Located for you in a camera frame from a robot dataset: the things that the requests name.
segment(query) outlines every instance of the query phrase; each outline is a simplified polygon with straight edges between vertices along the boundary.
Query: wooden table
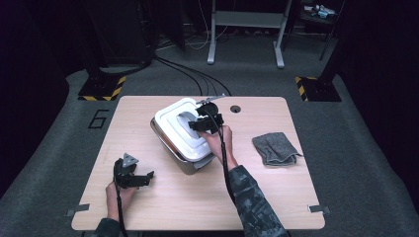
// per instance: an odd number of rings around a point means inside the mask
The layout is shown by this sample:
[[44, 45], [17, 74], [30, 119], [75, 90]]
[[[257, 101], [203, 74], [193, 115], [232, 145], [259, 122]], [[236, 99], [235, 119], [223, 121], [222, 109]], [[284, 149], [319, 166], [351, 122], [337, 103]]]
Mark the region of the wooden table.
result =
[[[72, 227], [93, 230], [107, 214], [105, 187], [112, 180], [115, 161], [124, 153], [137, 158], [137, 175], [155, 171], [150, 186], [142, 187], [125, 212], [127, 230], [240, 230], [242, 225], [227, 193], [222, 166], [212, 160], [188, 176], [150, 127], [157, 111], [183, 97], [126, 96], [120, 102], [98, 154], [80, 204], [89, 210], [76, 212]], [[283, 132], [302, 154], [293, 120], [283, 98], [226, 97], [214, 101], [224, 124], [233, 130], [233, 152], [258, 181], [267, 200], [286, 229], [320, 229], [322, 213], [303, 157], [287, 168], [267, 167], [252, 138], [268, 132]], [[231, 106], [239, 106], [233, 113]]]

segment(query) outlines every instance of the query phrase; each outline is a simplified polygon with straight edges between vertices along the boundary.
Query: folded towel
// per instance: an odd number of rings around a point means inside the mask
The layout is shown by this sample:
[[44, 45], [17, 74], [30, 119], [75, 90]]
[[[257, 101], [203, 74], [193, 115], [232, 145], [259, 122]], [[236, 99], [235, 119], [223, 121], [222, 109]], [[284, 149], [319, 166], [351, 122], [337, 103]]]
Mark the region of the folded towel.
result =
[[283, 132], [267, 133], [252, 141], [264, 165], [289, 166], [296, 163], [295, 155], [301, 156]]

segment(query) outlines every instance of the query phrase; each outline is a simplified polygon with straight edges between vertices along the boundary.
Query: dark background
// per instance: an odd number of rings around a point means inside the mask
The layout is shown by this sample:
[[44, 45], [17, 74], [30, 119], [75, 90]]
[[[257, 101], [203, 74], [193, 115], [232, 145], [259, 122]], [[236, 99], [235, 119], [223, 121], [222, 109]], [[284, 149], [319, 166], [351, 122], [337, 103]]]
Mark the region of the dark background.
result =
[[[415, 15], [418, 3], [407, 0], [348, 2], [348, 17], [328, 62], [329, 70], [344, 79], [370, 132], [393, 170], [404, 181], [418, 210], [419, 24]], [[156, 18], [152, 20], [157, 25], [163, 24]], [[107, 66], [112, 54], [104, 50], [103, 36], [98, 36], [91, 15], [81, 1], [2, 1], [0, 22], [3, 121], [0, 194], [3, 195], [62, 108], [68, 94], [65, 78], [85, 68], [83, 60]], [[143, 29], [141, 26], [139, 22], [132, 22], [132, 26], [127, 27]], [[121, 42], [121, 46], [138, 48], [135, 45], [140, 43], [141, 50], [150, 53], [146, 48], [155, 39], [145, 37], [148, 34], [145, 32], [135, 34], [145, 40], [132, 45]], [[150, 59], [149, 54], [136, 56], [144, 56], [137, 60]], [[126, 54], [122, 57], [135, 58]]]

